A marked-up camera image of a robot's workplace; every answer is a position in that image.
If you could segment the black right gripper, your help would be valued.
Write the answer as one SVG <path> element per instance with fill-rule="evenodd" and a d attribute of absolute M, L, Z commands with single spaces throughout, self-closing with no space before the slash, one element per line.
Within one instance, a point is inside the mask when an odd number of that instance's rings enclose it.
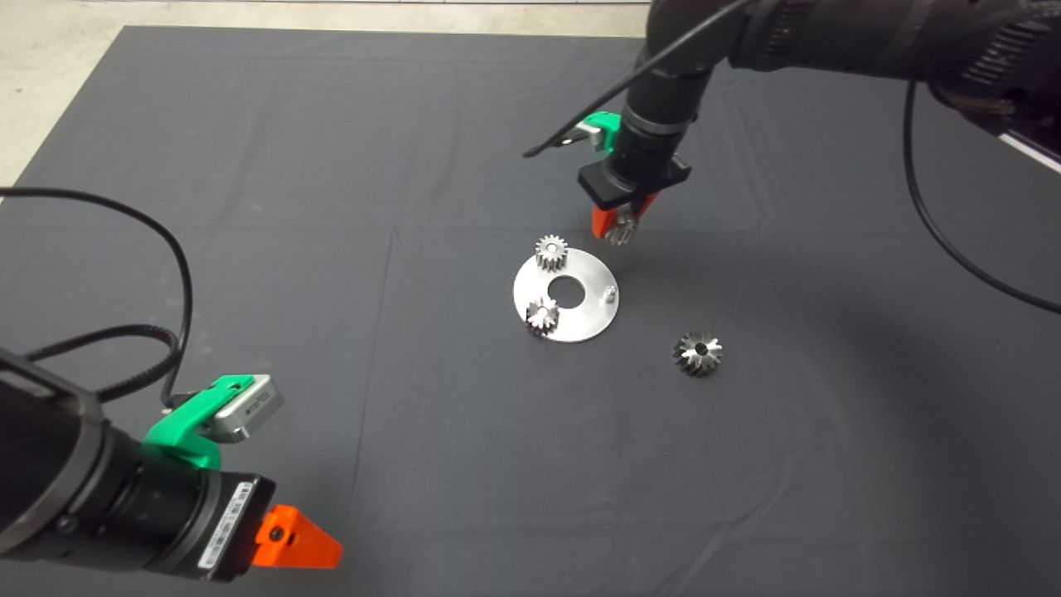
<path fill-rule="evenodd" d="M 692 166 L 680 156 L 673 156 L 655 173 L 621 173 L 618 160 L 603 158 L 579 169 L 579 186 L 591 208 L 591 233 L 605 240 L 613 228 L 618 208 L 634 201 L 634 220 L 640 222 L 664 189 L 688 181 Z"/>

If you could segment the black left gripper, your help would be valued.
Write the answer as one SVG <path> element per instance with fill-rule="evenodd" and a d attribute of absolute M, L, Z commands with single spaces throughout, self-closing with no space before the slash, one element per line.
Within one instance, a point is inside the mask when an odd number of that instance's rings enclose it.
<path fill-rule="evenodd" d="M 296 507 L 269 509 L 276 491 L 269 478 L 258 473 L 204 471 L 201 480 L 201 506 L 178 544 L 179 577 L 232 581 L 250 569 L 251 560 L 259 568 L 334 570 L 340 566 L 340 541 Z"/>

